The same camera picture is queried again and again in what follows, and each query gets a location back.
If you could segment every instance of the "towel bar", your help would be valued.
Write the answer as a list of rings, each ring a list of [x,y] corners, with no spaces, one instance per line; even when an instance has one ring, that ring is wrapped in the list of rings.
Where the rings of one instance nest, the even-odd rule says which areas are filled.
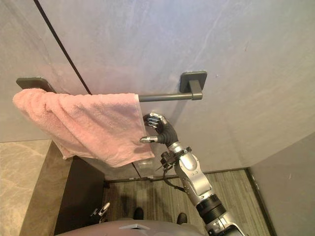
[[[185,72],[181,75],[180,93],[139,95],[140,102],[201,100],[202,90],[207,78],[206,71]],[[39,77],[18,78],[16,83],[22,89],[40,88],[47,92],[55,92],[47,80]]]

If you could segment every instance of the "person's foot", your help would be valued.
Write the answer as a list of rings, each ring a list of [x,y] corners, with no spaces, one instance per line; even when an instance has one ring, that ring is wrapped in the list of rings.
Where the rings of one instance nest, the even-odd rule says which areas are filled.
[[[143,209],[141,207],[137,207],[137,209],[133,213],[134,220],[143,220]]]
[[[181,225],[181,224],[186,224],[187,223],[187,216],[185,213],[179,213],[177,216],[177,222],[176,224]]]

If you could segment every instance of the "marble countertop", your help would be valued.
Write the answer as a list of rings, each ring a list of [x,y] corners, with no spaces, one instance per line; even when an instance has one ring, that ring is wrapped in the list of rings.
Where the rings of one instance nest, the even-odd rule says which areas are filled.
[[[20,234],[50,143],[0,143],[0,235]]]

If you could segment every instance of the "towel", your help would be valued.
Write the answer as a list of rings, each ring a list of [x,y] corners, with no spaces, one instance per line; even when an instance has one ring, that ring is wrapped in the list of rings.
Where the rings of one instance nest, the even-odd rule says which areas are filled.
[[[154,157],[145,136],[137,94],[69,95],[24,89],[15,106],[49,134],[67,159],[97,158],[112,167]]]

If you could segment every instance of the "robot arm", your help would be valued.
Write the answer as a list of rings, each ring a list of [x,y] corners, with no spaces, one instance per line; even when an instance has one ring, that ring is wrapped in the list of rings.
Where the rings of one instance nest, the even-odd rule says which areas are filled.
[[[155,128],[158,135],[143,137],[140,142],[166,144],[169,152],[164,152],[161,160],[164,173],[174,167],[183,183],[183,188],[177,188],[187,193],[205,222],[209,235],[245,236],[213,191],[200,169],[198,159],[191,153],[191,148],[184,148],[181,145],[176,131],[167,119],[159,114],[150,113],[144,116],[144,122]]]

